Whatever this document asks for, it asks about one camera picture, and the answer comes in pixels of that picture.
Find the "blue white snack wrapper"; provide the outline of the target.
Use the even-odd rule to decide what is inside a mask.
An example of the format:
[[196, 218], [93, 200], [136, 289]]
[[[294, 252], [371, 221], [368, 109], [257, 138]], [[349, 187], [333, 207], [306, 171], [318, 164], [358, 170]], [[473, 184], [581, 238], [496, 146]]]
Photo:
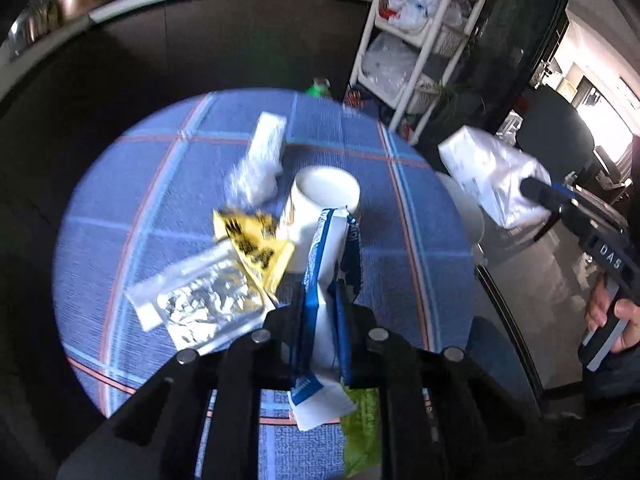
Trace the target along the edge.
[[333, 284], [344, 278], [349, 298], [360, 293], [358, 222], [347, 209], [323, 209], [312, 238], [303, 278], [306, 288], [308, 374], [292, 387], [288, 400], [297, 428], [309, 431], [352, 412], [335, 351]]

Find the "white plastic bag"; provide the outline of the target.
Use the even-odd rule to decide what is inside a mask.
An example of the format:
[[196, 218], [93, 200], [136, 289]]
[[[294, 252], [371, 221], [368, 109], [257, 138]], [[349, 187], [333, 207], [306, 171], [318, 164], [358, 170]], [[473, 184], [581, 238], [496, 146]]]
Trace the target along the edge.
[[468, 126], [440, 142], [438, 151], [450, 177], [497, 226], [506, 230], [534, 226], [550, 216], [548, 209], [520, 191], [521, 182], [529, 177], [551, 182], [547, 169], [535, 157]]

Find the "green lettuce leaf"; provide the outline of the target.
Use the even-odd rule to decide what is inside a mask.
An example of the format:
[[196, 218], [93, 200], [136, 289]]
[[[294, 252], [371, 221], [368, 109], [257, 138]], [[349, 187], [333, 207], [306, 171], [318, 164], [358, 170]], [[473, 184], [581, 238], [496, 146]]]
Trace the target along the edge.
[[380, 404], [378, 390], [346, 388], [355, 409], [340, 420], [345, 442], [344, 474], [362, 474], [381, 463]]

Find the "yellow snack bag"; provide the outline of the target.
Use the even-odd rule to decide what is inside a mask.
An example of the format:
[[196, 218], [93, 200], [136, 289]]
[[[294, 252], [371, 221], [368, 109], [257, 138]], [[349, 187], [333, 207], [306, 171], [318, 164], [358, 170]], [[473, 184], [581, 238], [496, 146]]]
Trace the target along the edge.
[[294, 252], [292, 242], [277, 237], [277, 226], [271, 214], [261, 211], [213, 211], [214, 240], [231, 240], [244, 268], [272, 298]]

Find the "white paper cup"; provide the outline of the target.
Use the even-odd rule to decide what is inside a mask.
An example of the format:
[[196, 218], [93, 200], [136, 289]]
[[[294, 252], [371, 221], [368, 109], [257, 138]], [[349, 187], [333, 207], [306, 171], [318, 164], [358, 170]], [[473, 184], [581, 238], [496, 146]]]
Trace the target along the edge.
[[303, 274], [312, 237], [323, 209], [347, 209], [360, 219], [360, 185], [333, 166], [308, 166], [296, 174], [277, 227], [277, 236], [294, 245], [286, 272]]

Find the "kitchen counter dark cabinets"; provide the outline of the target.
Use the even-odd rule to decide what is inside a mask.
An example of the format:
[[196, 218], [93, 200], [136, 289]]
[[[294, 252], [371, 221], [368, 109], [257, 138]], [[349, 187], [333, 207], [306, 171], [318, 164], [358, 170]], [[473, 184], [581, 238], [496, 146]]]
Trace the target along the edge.
[[42, 208], [111, 138], [210, 90], [346, 88], [372, 0], [116, 0], [1, 69], [1, 196]]

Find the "dark green chair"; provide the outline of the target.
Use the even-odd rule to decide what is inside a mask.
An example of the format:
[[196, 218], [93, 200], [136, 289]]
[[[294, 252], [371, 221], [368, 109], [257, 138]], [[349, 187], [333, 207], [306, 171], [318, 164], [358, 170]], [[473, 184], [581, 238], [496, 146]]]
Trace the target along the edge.
[[527, 99], [527, 110], [516, 134], [516, 145], [535, 157], [552, 181], [580, 174], [596, 159], [594, 141], [576, 108], [548, 86]]

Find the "silver foil pouch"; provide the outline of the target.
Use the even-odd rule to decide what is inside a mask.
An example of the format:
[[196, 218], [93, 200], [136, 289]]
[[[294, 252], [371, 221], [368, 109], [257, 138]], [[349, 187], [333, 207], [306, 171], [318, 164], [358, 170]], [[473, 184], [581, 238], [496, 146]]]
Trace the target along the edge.
[[230, 245], [222, 244], [130, 286], [142, 330], [162, 324], [178, 351], [212, 352], [262, 326], [274, 305]]

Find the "crumpled clear plastic wrap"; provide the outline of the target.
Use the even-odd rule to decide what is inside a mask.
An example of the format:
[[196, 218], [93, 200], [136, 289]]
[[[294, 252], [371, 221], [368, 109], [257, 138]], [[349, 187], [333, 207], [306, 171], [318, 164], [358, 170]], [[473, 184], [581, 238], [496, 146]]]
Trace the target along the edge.
[[226, 177], [226, 204], [233, 209], [250, 210], [268, 202], [278, 192], [280, 162], [243, 157]]

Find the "white printed paper box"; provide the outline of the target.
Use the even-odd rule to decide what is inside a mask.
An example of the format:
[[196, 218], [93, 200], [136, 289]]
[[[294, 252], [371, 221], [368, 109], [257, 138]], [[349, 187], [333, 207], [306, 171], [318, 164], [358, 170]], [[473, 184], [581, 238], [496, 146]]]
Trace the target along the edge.
[[250, 169], [277, 177], [282, 171], [282, 154], [288, 118], [261, 112], [245, 160]]

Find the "green plastic bottle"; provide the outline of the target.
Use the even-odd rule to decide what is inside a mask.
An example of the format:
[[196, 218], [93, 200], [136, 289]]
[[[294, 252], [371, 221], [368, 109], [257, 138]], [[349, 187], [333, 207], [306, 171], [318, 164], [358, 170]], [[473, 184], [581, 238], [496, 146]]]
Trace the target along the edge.
[[332, 99], [331, 83], [324, 77], [314, 77], [305, 93], [318, 99]]

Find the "blue plaid tablecloth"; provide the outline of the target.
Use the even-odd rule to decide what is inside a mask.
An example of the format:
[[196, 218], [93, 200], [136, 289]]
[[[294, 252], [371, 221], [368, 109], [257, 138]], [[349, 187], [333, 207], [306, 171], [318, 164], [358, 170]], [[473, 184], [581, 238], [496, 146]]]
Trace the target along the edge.
[[463, 479], [474, 262], [426, 162], [306, 94], [215, 92], [93, 164], [53, 263], [99, 427], [63, 479], [320, 479], [373, 439], [385, 479]]

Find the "white storage rack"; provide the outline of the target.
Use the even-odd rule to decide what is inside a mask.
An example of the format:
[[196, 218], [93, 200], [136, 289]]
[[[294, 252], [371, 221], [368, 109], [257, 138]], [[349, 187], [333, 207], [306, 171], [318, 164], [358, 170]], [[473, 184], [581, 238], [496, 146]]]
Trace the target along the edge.
[[398, 131], [419, 115], [416, 145], [472, 38], [486, 0], [372, 0], [348, 90], [361, 86], [393, 111]]

